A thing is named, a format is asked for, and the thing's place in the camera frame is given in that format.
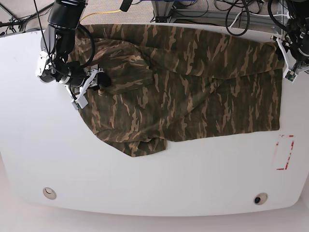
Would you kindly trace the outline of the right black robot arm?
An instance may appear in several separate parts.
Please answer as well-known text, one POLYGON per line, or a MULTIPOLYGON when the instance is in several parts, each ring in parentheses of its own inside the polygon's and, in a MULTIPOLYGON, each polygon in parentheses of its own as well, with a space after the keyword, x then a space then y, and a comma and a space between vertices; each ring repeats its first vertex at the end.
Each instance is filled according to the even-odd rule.
POLYGON ((103 69, 86 71, 95 55, 95 41, 89 30, 80 24, 80 18, 87 5, 85 0, 56 0, 48 17, 48 27, 42 30, 41 52, 36 76, 43 83, 56 81, 67 87, 73 101, 81 100, 88 88, 109 87, 111 78, 103 69), (81 64, 69 61, 69 54, 75 46, 75 31, 85 33, 90 40, 91 54, 81 64))

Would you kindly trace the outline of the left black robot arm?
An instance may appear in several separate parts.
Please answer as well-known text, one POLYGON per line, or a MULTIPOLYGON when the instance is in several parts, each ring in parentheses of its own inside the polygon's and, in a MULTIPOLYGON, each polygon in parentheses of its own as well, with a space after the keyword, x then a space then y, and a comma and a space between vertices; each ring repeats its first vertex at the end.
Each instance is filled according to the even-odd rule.
POLYGON ((288 21, 280 23, 272 12, 272 1, 267 3, 270 19, 285 32, 284 39, 276 38, 287 71, 285 78, 293 81, 302 72, 309 70, 309 2, 307 0, 287 0, 288 21))

